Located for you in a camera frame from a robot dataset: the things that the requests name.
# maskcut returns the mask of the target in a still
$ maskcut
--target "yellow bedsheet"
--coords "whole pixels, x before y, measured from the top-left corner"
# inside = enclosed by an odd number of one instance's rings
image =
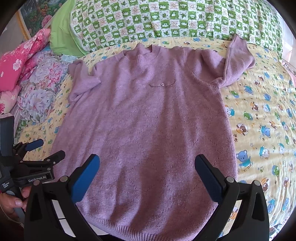
[[[206,38],[171,37],[144,39],[141,42],[146,46],[155,44],[168,48],[209,48],[222,56],[226,55],[229,44],[229,41],[211,41]],[[132,49],[137,43],[101,49],[82,59],[91,70],[97,61]],[[272,239],[295,205],[296,89],[274,52],[251,44],[248,48],[256,58],[256,66],[247,70],[234,84],[222,89],[222,96],[235,143],[238,181],[251,183],[257,179],[261,182],[268,206]],[[42,148],[27,154],[28,160],[40,160],[50,155],[52,143],[69,108],[67,96],[71,86],[71,77],[67,76],[48,121],[41,125],[22,123],[25,128],[20,134],[20,141],[30,142],[42,138],[45,142]],[[233,224],[238,208],[239,202],[224,234]]]

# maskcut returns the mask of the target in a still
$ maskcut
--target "sweater cuff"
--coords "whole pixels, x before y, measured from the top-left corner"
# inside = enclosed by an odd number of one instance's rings
[[[228,47],[238,47],[244,52],[249,52],[247,41],[245,39],[241,39],[237,34],[234,35],[234,38]]]

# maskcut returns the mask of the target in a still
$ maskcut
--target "painting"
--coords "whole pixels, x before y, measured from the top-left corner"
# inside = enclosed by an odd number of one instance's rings
[[[20,9],[26,32],[34,36],[59,10],[66,0],[28,0]]]

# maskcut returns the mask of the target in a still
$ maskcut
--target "finger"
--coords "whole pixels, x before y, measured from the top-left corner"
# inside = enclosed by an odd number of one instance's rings
[[[12,195],[8,195],[6,193],[2,194],[2,198],[1,198],[1,206],[3,208],[11,208],[13,209],[14,207],[22,207],[23,203],[22,200],[12,196]]]
[[[26,211],[26,209],[27,209],[27,204],[28,204],[28,198],[25,201],[23,201],[23,203],[22,203],[22,208],[24,211]]]
[[[31,186],[22,189],[22,196],[27,198],[30,195]]]

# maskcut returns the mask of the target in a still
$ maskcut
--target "human hand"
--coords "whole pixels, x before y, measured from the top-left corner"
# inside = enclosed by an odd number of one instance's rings
[[[31,187],[25,187],[22,189],[22,196],[26,198],[26,200],[22,201],[21,199],[8,195],[6,193],[0,194],[0,205],[4,213],[13,220],[18,220],[18,215],[16,214],[14,208],[21,207],[24,211],[27,208],[28,196],[30,195]]]

